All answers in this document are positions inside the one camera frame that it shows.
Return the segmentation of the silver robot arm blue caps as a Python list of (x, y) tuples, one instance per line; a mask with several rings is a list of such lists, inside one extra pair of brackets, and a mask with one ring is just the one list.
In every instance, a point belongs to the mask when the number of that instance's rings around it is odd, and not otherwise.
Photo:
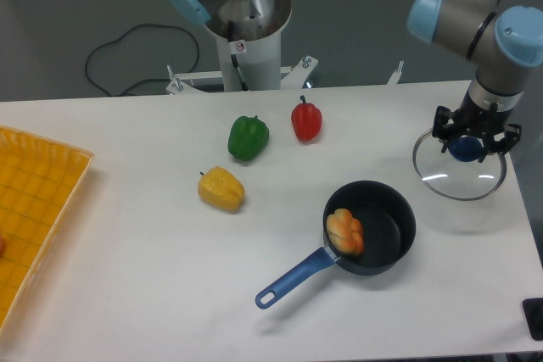
[(412, 35), (476, 65), (461, 105), (439, 106), (432, 136), (443, 153), (462, 162), (508, 153), (522, 127), (508, 118), (542, 65), (542, 12), (501, 0), (415, 0), (407, 19)]

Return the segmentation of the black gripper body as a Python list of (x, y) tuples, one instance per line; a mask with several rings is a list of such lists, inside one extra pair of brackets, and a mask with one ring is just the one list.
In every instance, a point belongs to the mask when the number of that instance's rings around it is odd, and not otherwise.
[(484, 108), (477, 105), (466, 92), (460, 107), (453, 112), (451, 132), (454, 136), (475, 136), (483, 134), (495, 136), (504, 131), (512, 109), (500, 111), (492, 108), (493, 103)]

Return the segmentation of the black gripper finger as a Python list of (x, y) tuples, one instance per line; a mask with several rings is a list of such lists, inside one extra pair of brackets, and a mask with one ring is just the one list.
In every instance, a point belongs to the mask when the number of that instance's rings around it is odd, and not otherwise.
[(432, 137), (441, 143), (440, 151), (445, 153), (455, 135), (454, 113), (444, 107), (438, 106), (434, 115)]
[(507, 124), (503, 129), (503, 137), (500, 140), (495, 139), (495, 135), (490, 131), (484, 131), (481, 134), (483, 143), (482, 152), (479, 155), (478, 162), (483, 163), (488, 155), (495, 153), (504, 155), (512, 150), (521, 140), (522, 126), (518, 124)]

